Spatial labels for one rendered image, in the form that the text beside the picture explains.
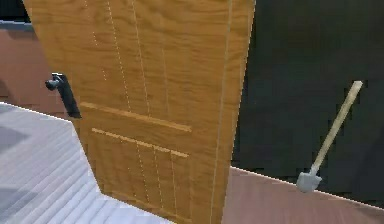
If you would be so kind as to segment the brown wooden room door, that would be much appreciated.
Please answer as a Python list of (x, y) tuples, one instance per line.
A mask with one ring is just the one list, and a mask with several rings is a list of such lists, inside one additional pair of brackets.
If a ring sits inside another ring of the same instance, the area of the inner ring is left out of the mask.
[(255, 0), (23, 0), (103, 193), (221, 224)]

